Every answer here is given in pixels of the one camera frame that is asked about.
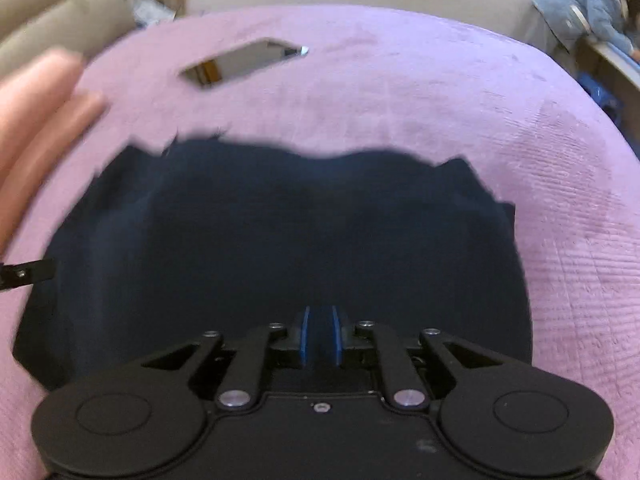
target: blue stripe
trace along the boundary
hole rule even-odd
[[[338,319],[338,309],[334,306],[334,339],[335,339],[335,365],[342,364],[342,334],[340,333],[340,319]]]
[[[300,328],[300,360],[303,367],[306,367],[306,336],[309,325],[309,311],[311,311],[311,308],[307,307],[305,309],[305,317],[302,319],[302,327]]]

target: blue jacket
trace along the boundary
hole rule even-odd
[[[626,54],[634,49],[631,40],[622,34],[625,19],[620,0],[533,0],[533,4],[568,50],[588,33],[572,6],[580,10],[598,39],[609,41]]]

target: person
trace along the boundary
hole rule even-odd
[[[53,49],[0,82],[0,262],[47,175],[107,107],[76,91],[82,72],[81,56]]]
[[[533,0],[533,5],[544,18],[546,31],[537,33],[536,44],[526,42],[555,60],[572,55],[581,37],[593,35],[640,62],[640,50],[625,34],[635,27],[640,0]]]

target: black cloth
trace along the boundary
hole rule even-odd
[[[205,330],[289,323],[307,305],[531,359],[513,225],[460,158],[129,146],[46,257],[56,278],[33,287],[14,356],[49,389]]]

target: blue object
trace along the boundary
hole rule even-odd
[[[338,309],[332,307],[334,315],[334,340],[335,340],[335,365],[342,364],[342,331],[340,330],[340,318],[338,317]]]
[[[533,0],[533,4],[569,51],[574,49],[578,38],[589,33],[600,41],[609,41],[627,54],[634,49],[631,40],[623,33],[625,20],[620,0]],[[572,7],[578,9],[582,19]],[[582,20],[591,30],[584,27]]]
[[[311,307],[305,309],[305,317],[302,319],[302,327],[300,327],[300,360],[302,366],[306,366],[306,338],[309,330],[309,312]]]
[[[584,72],[578,75],[577,81],[584,88],[584,91],[591,96],[591,99],[608,115],[616,127],[620,129],[622,125],[622,102],[620,99]]]

